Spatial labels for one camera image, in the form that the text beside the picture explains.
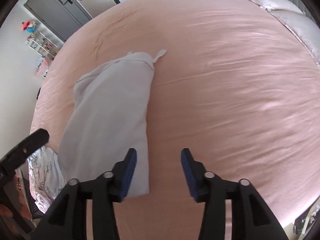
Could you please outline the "person left hand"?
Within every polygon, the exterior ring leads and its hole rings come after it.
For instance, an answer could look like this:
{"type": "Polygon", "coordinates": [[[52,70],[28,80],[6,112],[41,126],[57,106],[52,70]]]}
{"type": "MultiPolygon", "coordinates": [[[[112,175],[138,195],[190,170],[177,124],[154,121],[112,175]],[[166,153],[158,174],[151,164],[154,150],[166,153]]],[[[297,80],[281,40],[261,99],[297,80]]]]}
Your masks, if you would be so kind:
{"type": "Polygon", "coordinates": [[[4,217],[12,217],[12,212],[4,205],[0,205],[0,215],[4,217]]]}

